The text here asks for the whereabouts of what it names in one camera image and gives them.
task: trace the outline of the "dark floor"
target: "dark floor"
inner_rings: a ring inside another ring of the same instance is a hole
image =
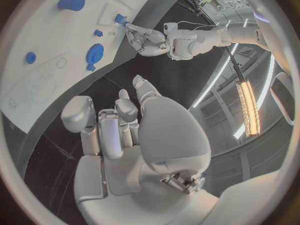
[[[204,23],[201,18],[175,4],[155,29],[162,31],[163,23],[182,20]],[[179,26],[180,29],[195,27],[197,25],[187,23]],[[137,55],[97,80],[82,95],[90,96],[99,112],[112,108],[119,90],[124,88],[138,105],[132,80],[136,74],[140,74],[153,83],[163,96],[188,108],[213,73],[221,55],[219,48],[189,61],[174,61],[166,54],[157,57]],[[86,224],[76,207],[73,191],[74,175],[82,155],[80,134],[68,132],[59,114],[38,141],[24,179],[33,194],[52,213],[70,225]]]

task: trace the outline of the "curved white surface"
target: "curved white surface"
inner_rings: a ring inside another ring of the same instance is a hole
[[[114,60],[126,32],[115,22],[117,14],[132,22],[147,0],[85,0],[80,11],[59,10],[59,1],[23,0],[1,34],[0,108],[25,133],[52,102],[91,74],[86,54],[92,45],[104,46],[96,70]],[[96,29],[102,37],[94,35]],[[28,52],[36,54],[33,64],[26,62]]]

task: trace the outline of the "black floor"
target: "black floor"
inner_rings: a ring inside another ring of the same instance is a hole
[[[199,17],[174,5],[155,29],[162,31],[163,23],[179,21],[204,23]],[[195,27],[197,25],[181,23],[179,28]],[[132,80],[136,74],[140,74],[156,86],[163,96],[188,108],[213,73],[221,55],[219,48],[189,61],[174,61],[166,54],[157,57],[137,55],[97,80],[82,95],[90,96],[99,112],[113,108],[119,90],[124,88],[138,105]],[[53,214],[70,225],[86,224],[76,207],[73,191],[74,175],[82,155],[80,134],[68,132],[59,114],[38,141],[24,179],[33,194]]]

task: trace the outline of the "robotic arm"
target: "robotic arm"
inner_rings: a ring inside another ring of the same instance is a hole
[[[213,46],[225,47],[231,43],[256,44],[269,50],[258,26],[214,27],[212,30],[178,29],[178,23],[163,25],[163,33],[156,30],[126,25],[126,36],[132,47],[142,56],[167,54],[173,60],[190,60],[198,54],[210,51]]]

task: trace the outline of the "blue object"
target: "blue object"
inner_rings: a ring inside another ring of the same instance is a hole
[[[115,22],[118,23],[118,24],[123,24],[126,20],[126,16],[122,16],[121,14],[118,14],[116,17],[115,17]]]
[[[87,63],[93,65],[99,62],[103,57],[103,53],[104,47],[99,43],[94,44],[86,54]]]
[[[87,66],[86,66],[86,70],[88,70],[88,71],[91,71],[91,72],[93,72],[93,71],[95,71],[95,66],[93,65],[93,64],[88,64]]]
[[[29,64],[33,64],[36,61],[36,58],[37,58],[37,56],[32,51],[30,51],[26,55],[26,61]]]
[[[79,11],[85,6],[85,0],[60,0],[58,2],[59,9],[67,9],[72,11]]]
[[[94,31],[94,35],[96,35],[97,37],[102,37],[103,36],[103,32],[99,31],[98,29]]]
[[[129,23],[130,23],[129,21],[125,21],[125,22],[123,23],[123,27],[126,28],[126,24],[129,24]]]

